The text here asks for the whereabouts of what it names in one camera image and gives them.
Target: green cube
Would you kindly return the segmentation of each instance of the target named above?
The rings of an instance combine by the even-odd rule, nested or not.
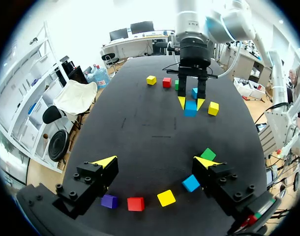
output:
[[[215,153],[211,151],[210,148],[206,148],[206,150],[204,151],[203,154],[201,154],[200,157],[209,161],[213,161],[215,158]]]
[[[175,90],[179,90],[179,80],[175,80]]]

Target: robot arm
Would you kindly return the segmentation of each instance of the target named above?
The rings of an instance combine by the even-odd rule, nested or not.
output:
[[[177,6],[176,39],[180,42],[180,64],[179,70],[174,72],[179,76],[178,97],[183,109],[187,76],[198,78],[197,110],[206,98],[206,81],[210,76],[207,74],[207,67],[211,62],[211,52],[207,48],[209,39],[215,43],[253,40],[265,66],[272,67],[273,105],[288,103],[281,59],[276,51],[265,49],[261,36],[254,29],[250,8],[245,0],[232,1],[224,14],[211,11],[210,15],[202,17],[198,17],[196,0],[178,0]],[[239,55],[223,75],[234,67],[238,57]],[[299,110],[300,96],[289,109],[287,106],[280,106],[272,112],[265,112],[268,125],[259,134],[265,156],[282,149],[290,141],[293,145],[292,153],[300,156],[300,135],[296,137],[294,134]]]

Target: floor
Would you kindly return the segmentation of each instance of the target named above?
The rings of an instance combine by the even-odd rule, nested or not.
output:
[[[120,67],[124,64],[121,63],[119,65],[116,65],[116,69],[120,69]],[[108,73],[112,74],[114,72],[114,69],[111,67],[108,69]],[[100,89],[97,92],[96,95],[96,100],[98,100],[100,94],[103,92],[103,89]],[[253,118],[253,120],[255,121],[267,108],[269,108],[272,103],[270,102],[270,100],[266,97],[263,98],[263,101],[244,101],[246,106],[249,109],[249,112]],[[83,123],[85,123],[86,118],[89,116],[85,115],[83,118]],[[262,116],[258,123],[264,123],[266,122],[266,118],[265,116]],[[74,145],[74,143],[77,141],[77,137],[79,134],[79,130],[74,129],[74,131],[71,133],[71,136],[73,137],[73,142],[70,146],[70,151],[72,151],[72,147]],[[69,160],[69,154],[67,154],[65,156],[65,160],[66,160],[66,165],[68,165],[68,160]],[[280,161],[279,159],[272,157],[270,160],[266,161],[267,166],[270,166],[271,164],[276,163],[278,167],[280,167],[283,164],[283,161]],[[64,173],[65,173],[65,169],[66,166],[62,166],[63,168],[63,172],[62,174],[59,174],[55,171],[52,171],[46,167],[43,167],[42,165],[38,164],[37,162],[31,160],[30,161],[30,165],[29,165],[29,171],[28,171],[28,184],[33,184],[34,186],[37,186],[39,183],[44,184],[48,189],[50,189],[53,193],[56,193],[55,191],[55,185],[57,183],[62,183],[63,177],[64,177]],[[282,177],[288,177],[288,183],[292,183],[293,179],[294,179],[294,175],[291,175],[293,173],[293,170],[295,168],[287,171],[287,173],[285,173],[284,176]],[[273,195],[278,195],[279,194],[279,189],[280,189],[280,184],[277,184],[273,187],[273,189],[271,190]],[[282,203],[279,206],[278,209],[290,209],[291,206],[296,202],[297,199],[297,192],[293,191],[293,188],[288,187],[287,188],[287,193],[286,195],[283,197],[282,199]],[[266,235],[269,235],[269,232],[271,232],[276,226],[277,224],[282,220],[281,219],[270,219],[267,221],[266,225],[268,227],[268,231],[266,233]]]

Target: computer monitor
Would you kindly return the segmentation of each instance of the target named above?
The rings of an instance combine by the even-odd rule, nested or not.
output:
[[[132,34],[154,31],[152,21],[143,21],[139,23],[134,23],[130,25],[130,28]]]
[[[110,32],[111,41],[119,38],[128,38],[127,28]]]

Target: black table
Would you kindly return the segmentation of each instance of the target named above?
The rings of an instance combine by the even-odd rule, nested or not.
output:
[[[172,56],[129,60],[105,88],[80,131],[64,179],[83,161],[118,156],[119,174],[108,194],[120,206],[109,209],[97,198],[77,221],[113,235],[226,235],[234,219],[225,215],[201,188],[188,193],[181,182],[191,175],[192,160],[206,148],[216,162],[228,162],[245,181],[266,188],[264,154],[256,127],[241,96],[228,78],[209,79],[207,98],[196,117],[185,117],[172,88],[162,87],[162,68]],[[212,61],[214,74],[222,69]],[[146,77],[157,83],[148,86]],[[187,98],[197,79],[187,79]],[[208,115],[210,101],[219,103],[216,117]],[[176,203],[161,207],[157,194],[171,189]],[[127,210],[127,198],[144,197],[143,212]]]

